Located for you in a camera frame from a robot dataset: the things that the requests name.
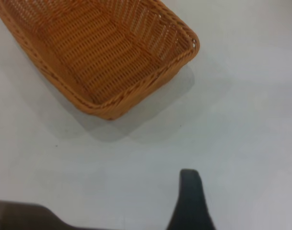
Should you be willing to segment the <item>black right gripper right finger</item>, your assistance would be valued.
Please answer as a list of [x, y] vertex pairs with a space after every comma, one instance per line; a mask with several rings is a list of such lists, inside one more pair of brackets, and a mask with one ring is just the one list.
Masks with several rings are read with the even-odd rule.
[[168, 230], [214, 230], [198, 171], [182, 169], [179, 195]]

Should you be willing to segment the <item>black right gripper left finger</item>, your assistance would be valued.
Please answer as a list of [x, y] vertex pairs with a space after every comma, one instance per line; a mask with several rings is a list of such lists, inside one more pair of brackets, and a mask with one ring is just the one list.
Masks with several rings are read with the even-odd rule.
[[19, 202], [0, 201], [0, 230], [82, 230], [62, 221], [50, 209]]

